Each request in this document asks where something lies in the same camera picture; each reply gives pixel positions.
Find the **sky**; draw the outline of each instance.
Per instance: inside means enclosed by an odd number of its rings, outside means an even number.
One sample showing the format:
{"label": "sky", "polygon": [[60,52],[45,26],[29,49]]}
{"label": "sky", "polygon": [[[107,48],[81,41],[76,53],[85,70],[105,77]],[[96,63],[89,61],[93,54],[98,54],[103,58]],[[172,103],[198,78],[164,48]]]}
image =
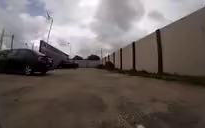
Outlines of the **sky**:
{"label": "sky", "polygon": [[0,0],[3,48],[25,48],[47,40],[71,56],[110,54],[202,7],[205,0]]}

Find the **car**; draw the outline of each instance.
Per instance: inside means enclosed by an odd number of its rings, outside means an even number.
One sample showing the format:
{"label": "car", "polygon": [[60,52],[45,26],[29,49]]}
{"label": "car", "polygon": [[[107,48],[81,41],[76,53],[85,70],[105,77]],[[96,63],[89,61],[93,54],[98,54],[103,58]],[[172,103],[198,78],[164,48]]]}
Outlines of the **car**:
{"label": "car", "polygon": [[69,61],[62,61],[57,66],[58,69],[76,69],[79,67],[79,64],[69,62]]}
{"label": "car", "polygon": [[0,51],[0,73],[24,73],[45,75],[53,67],[53,60],[30,49]]}

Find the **car window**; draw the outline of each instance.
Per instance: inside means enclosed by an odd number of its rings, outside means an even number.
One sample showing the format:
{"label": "car window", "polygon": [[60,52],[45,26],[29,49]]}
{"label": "car window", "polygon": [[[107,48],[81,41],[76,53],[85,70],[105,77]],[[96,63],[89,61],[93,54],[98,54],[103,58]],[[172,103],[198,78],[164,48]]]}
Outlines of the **car window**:
{"label": "car window", "polygon": [[19,50],[18,56],[19,57],[33,57],[34,53],[29,50],[22,49],[22,50]]}

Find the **concrete wall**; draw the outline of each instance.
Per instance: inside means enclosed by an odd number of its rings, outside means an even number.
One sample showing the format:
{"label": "concrete wall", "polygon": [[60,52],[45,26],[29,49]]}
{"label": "concrete wall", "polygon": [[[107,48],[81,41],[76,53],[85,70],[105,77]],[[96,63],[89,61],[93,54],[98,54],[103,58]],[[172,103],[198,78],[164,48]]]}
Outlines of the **concrete wall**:
{"label": "concrete wall", "polygon": [[122,50],[122,69],[131,70],[132,65],[132,44],[130,44]]}
{"label": "concrete wall", "polygon": [[164,72],[205,76],[205,8],[161,29]]}
{"label": "concrete wall", "polygon": [[120,69],[120,50],[115,52],[115,68]]}
{"label": "concrete wall", "polygon": [[136,70],[147,72],[158,72],[158,55],[156,33],[137,41],[136,51]]}

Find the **lamp post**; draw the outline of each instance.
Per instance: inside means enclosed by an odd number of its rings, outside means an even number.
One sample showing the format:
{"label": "lamp post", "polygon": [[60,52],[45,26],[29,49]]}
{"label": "lamp post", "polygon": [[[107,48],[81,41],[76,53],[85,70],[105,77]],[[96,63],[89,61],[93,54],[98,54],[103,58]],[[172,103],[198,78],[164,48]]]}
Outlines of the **lamp post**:
{"label": "lamp post", "polygon": [[51,29],[52,29],[52,25],[53,25],[54,20],[50,16],[48,17],[48,20],[51,21],[51,25],[50,25],[49,32],[48,32],[48,38],[47,38],[47,43],[49,44],[49,38],[50,38]]}
{"label": "lamp post", "polygon": [[68,45],[70,46],[70,49],[69,49],[69,57],[71,57],[71,54],[72,54],[72,45],[68,42]]}

